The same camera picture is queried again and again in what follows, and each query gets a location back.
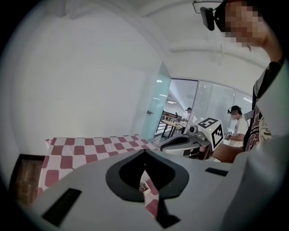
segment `wooden floor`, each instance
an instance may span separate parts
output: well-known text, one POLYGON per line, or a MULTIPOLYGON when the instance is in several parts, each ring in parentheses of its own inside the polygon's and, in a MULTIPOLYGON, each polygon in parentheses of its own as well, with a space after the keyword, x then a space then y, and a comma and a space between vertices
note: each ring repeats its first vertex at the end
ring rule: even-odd
MULTIPOLYGON (((168 134, 170 133, 170 130, 165 132, 165 136, 168 136, 168 134)), ((176 135, 180 135, 182 134, 181 130, 175 130, 173 137, 176 135)), ((157 149, 160 149, 161 145, 163 143, 165 143, 167 141, 166 137, 162 137, 162 134, 156 135, 153 139, 153 141, 151 142, 157 149)))
POLYGON ((23 204, 30 205, 37 197, 42 164, 42 160, 21 160, 13 194, 14 198, 23 204))

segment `checkered tablecloth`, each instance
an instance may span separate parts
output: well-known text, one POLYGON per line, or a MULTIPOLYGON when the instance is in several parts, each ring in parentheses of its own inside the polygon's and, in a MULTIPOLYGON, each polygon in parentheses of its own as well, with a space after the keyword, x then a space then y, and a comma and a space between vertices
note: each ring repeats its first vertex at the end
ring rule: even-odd
MULTIPOLYGON (((39 178, 38 195, 84 164, 134 150, 156 149, 138 134, 105 138, 59 137, 47 140, 47 144, 48 152, 39 178)), ((150 188, 150 192, 145 195, 145 206, 155 217, 158 208, 158 191, 148 175, 144 180, 150 188)))

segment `glass wall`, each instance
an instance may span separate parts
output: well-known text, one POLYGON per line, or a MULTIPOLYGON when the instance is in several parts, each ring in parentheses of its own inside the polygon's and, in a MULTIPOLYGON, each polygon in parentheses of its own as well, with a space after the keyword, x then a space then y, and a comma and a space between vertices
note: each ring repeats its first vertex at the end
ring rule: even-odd
POLYGON ((252 109, 252 97, 234 88, 199 81, 189 124, 212 117, 222 120, 224 133, 233 132, 236 121, 232 121, 231 115, 227 113, 233 105, 242 108, 242 113, 245 114, 252 109))

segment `short sleeve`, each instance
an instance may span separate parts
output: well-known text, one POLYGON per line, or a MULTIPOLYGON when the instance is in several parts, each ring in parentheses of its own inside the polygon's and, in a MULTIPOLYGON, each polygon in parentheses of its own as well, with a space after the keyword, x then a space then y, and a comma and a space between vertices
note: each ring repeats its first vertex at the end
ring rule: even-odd
POLYGON ((243 134, 243 135, 245 135, 246 132, 247 132, 247 130, 248 130, 248 124, 247 124, 247 122, 245 121, 245 119, 242 118, 242 119, 240 120, 237 133, 238 133, 238 134, 243 134))

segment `person wearing headset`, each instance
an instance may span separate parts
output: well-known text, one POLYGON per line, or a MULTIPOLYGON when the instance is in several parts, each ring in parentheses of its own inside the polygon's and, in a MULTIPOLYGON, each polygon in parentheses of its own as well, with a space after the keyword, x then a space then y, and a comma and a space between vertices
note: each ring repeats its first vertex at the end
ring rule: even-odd
POLYGON ((221 162, 233 163, 238 154, 250 151, 259 142, 271 138, 266 119, 256 102, 274 81, 282 68, 285 56, 274 32, 265 22, 266 19, 257 13, 256 5, 254 7, 252 5, 254 2, 249 0, 224 0, 215 12, 215 22, 221 32, 228 37, 236 38, 237 42, 249 49, 251 46, 262 48, 270 58, 268 67, 253 87, 252 110, 254 114, 244 136, 243 147, 220 144, 215 149, 213 157, 221 162))
POLYGON ((231 120, 237 120, 237 124, 235 126, 233 135, 225 135, 225 139, 229 140, 229 146, 243 147, 243 140, 248 130, 248 123, 246 122, 244 116, 242 116, 240 107, 233 106, 231 107, 231 111, 228 110, 228 113, 231 114, 231 120))

